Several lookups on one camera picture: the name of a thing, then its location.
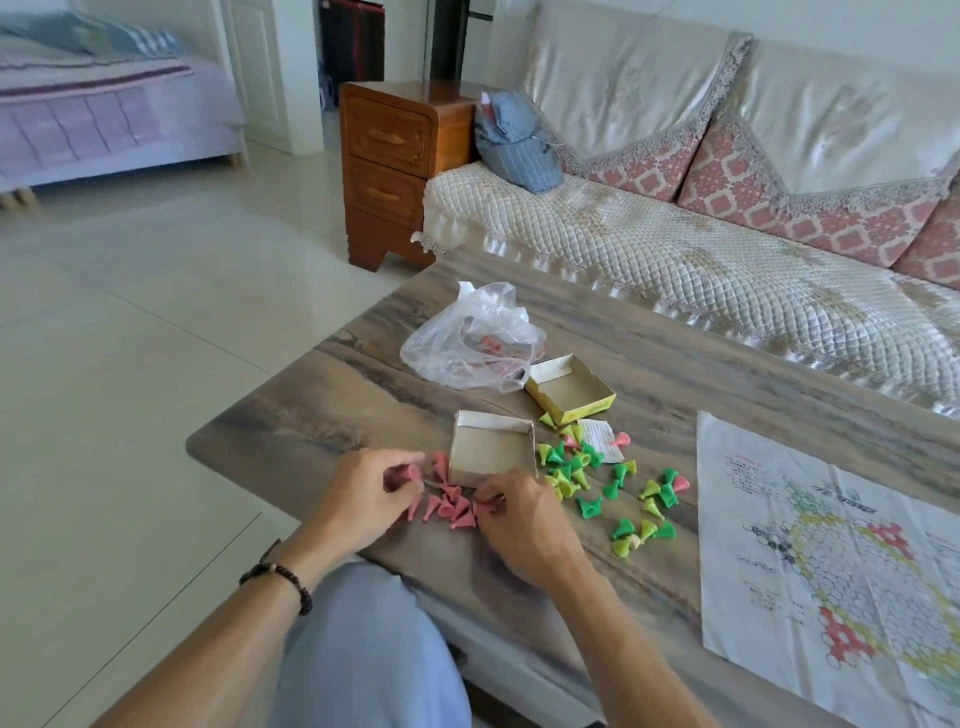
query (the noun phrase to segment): yellow cardboard box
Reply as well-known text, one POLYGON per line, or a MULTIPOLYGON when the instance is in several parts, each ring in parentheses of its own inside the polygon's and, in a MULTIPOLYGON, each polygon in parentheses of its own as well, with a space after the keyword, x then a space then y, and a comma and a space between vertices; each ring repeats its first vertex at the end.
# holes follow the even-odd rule
POLYGON ((616 393, 576 354, 534 364, 526 390, 561 427, 610 409, 616 393))

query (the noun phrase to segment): hand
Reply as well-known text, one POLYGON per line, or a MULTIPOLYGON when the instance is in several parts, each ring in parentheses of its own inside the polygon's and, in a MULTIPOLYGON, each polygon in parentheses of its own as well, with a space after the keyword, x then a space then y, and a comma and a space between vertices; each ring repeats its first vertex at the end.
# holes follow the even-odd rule
POLYGON ((422 480, 409 480, 392 493, 383 487, 388 469, 422 459, 422 452, 398 449, 361 449, 342 455, 313 512, 277 547, 271 560, 292 570, 301 581, 319 582, 333 564, 380 538, 423 493, 422 480))
POLYGON ((478 524, 511 571, 550 594, 571 571, 589 568, 580 538, 552 488, 522 470, 495 475, 477 489, 478 500, 504 502, 481 510, 478 524))

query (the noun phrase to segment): wood grain table top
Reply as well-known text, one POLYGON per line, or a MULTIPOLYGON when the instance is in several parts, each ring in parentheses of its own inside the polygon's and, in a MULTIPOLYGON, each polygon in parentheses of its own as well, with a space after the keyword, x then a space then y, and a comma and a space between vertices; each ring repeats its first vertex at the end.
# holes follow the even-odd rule
MULTIPOLYGON (((294 517, 324 486, 334 460, 360 447, 449 449, 460 409, 530 419, 525 392, 457 392, 424 381, 399 359, 410 333, 452 303, 458 280, 507 280, 548 352, 575 352, 617 393, 598 417, 630 433, 638 473, 601 518, 565 501, 585 549, 674 667, 726 725, 845 726, 845 721, 707 652, 701 643, 696 419, 704 410, 908 496, 960 513, 960 423, 721 336, 480 251, 458 249, 318 344, 187 442, 193 457, 294 517), (669 512, 673 542, 621 561, 610 533, 637 522, 633 497, 672 467, 693 487, 669 512)), ((538 425, 538 437, 557 442, 538 425)), ((606 469, 597 471, 606 477, 606 469)), ((401 573, 494 635, 527 664, 596 705, 583 663, 544 595, 513 577, 478 532, 445 522, 395 524, 363 554, 401 573)))

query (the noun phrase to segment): sofa cushion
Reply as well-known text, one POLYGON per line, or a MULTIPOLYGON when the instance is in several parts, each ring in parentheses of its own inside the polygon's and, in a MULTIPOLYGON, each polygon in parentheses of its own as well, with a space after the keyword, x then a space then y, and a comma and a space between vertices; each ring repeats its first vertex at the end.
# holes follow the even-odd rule
POLYGON ((565 172, 672 200, 749 45, 699 23, 551 0, 522 90, 565 172))
POLYGON ((937 205, 894 270, 960 290, 960 182, 937 205))
POLYGON ((427 183, 423 234, 960 417, 960 292, 576 177, 532 195, 482 163, 427 183))
POLYGON ((678 204, 890 267, 960 168, 960 87, 757 42, 678 204))

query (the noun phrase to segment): clear plastic bag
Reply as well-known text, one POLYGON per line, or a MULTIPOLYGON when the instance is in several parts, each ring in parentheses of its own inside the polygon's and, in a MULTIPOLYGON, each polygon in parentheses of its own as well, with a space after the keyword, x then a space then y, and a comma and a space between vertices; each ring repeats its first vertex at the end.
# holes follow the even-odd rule
POLYGON ((424 379, 453 389, 522 389, 530 365, 546 351, 546 334, 516 306, 510 283, 474 288, 460 281, 460 296, 414 331, 400 358, 424 379))

